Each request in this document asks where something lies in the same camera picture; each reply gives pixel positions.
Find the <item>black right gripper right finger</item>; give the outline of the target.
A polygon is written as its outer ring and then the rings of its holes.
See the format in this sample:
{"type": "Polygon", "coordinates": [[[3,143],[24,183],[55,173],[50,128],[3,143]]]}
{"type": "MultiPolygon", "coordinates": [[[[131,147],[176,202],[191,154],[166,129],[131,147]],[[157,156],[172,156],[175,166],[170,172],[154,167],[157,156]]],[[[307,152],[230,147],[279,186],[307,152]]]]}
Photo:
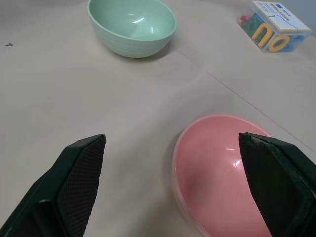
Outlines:
{"type": "Polygon", "coordinates": [[[272,237],[316,237],[316,164],[295,145],[240,133],[251,195],[272,237]]]}

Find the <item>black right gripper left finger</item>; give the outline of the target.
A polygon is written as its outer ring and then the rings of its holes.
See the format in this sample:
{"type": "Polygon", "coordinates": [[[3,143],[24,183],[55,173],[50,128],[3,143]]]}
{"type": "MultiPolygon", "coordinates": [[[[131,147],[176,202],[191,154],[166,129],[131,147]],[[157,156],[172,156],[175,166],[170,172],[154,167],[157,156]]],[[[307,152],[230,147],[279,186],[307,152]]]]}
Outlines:
{"type": "Polygon", "coordinates": [[[99,187],[106,136],[67,146],[0,228],[0,237],[83,237],[99,187]]]}

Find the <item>pink red bowl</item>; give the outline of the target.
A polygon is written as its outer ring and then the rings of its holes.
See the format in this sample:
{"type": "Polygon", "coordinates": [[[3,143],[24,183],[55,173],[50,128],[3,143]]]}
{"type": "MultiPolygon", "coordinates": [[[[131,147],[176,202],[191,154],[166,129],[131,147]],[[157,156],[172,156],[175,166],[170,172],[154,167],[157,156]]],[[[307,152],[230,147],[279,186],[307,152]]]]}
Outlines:
{"type": "Polygon", "coordinates": [[[203,237],[272,237],[251,195],[238,136],[266,135],[230,115],[199,118],[183,130],[172,157],[172,187],[186,219],[203,237]]]}

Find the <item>clear box of letter magnets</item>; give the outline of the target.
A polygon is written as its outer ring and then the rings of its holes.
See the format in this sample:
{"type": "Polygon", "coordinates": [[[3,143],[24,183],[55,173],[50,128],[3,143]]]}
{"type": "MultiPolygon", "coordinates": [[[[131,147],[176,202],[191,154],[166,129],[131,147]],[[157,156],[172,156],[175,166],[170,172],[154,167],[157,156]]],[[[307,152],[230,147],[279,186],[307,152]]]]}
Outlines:
{"type": "Polygon", "coordinates": [[[237,23],[265,53],[292,52],[312,33],[280,2],[252,0],[237,23]]]}

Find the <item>mint green bowl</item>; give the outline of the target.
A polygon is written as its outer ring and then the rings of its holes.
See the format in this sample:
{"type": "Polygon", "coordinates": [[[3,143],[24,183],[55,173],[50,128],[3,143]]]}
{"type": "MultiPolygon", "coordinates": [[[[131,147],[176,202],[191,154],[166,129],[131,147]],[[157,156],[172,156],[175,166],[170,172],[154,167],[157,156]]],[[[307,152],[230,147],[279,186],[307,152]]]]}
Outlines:
{"type": "Polygon", "coordinates": [[[177,28],[174,13],[160,0],[89,0],[87,11],[100,42],[129,58],[160,52],[177,28]]]}

